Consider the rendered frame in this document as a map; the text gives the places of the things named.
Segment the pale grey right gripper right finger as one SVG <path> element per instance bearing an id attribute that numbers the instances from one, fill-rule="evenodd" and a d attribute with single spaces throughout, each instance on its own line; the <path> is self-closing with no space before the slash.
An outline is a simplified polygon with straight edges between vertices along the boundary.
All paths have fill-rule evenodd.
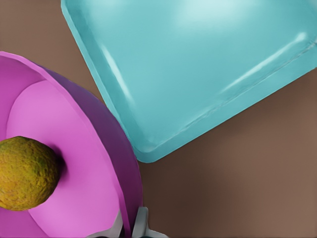
<path id="1" fill-rule="evenodd" d="M 147 207 L 139 207 L 136 216 L 132 238 L 169 238 L 167 235 L 149 228 L 149 210 Z"/>

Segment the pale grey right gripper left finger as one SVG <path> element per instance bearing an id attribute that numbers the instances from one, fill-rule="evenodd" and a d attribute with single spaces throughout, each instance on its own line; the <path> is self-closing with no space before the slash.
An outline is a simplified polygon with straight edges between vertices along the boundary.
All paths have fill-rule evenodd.
<path id="1" fill-rule="evenodd" d="M 88 235 L 87 238 L 119 238 L 122 228 L 122 216 L 120 213 L 118 213 L 112 226 L 109 229 Z"/>

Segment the pink plate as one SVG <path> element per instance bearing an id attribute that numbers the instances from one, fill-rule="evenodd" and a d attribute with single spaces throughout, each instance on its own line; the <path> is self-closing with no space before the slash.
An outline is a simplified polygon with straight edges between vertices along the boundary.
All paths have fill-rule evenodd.
<path id="1" fill-rule="evenodd" d="M 120 124 L 92 93 L 24 57 L 0 52 L 0 141 L 24 136 L 63 158 L 50 198 L 28 211 L 0 208 L 0 238 L 85 238 L 118 214 L 132 234 L 142 181 Z"/>

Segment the orange fruit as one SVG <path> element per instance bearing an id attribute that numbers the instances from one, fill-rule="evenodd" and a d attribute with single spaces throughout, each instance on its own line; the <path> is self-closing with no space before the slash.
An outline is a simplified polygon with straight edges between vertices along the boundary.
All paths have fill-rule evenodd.
<path id="1" fill-rule="evenodd" d="M 59 179 L 59 158 L 49 146 L 23 136 L 0 141 L 0 208 L 35 208 L 53 194 Z"/>

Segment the teal tray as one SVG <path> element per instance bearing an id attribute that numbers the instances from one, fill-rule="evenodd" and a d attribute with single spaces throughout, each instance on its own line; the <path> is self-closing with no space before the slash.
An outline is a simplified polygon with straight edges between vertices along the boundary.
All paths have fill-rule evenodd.
<path id="1" fill-rule="evenodd" d="M 317 68 L 317 0 L 61 0 L 61 10 L 144 163 Z"/>

